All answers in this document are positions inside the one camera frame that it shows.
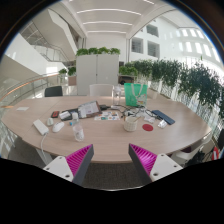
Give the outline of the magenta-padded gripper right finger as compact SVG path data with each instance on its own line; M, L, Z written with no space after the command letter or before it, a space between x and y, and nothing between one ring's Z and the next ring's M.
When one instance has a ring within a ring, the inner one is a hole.
M144 185L182 169L166 154L156 155L134 144L129 145L129 155Z

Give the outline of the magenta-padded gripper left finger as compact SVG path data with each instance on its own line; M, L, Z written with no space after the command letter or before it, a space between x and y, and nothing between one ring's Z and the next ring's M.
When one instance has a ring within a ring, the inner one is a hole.
M93 155L94 148L90 144L66 157L56 157L44 170L81 186Z

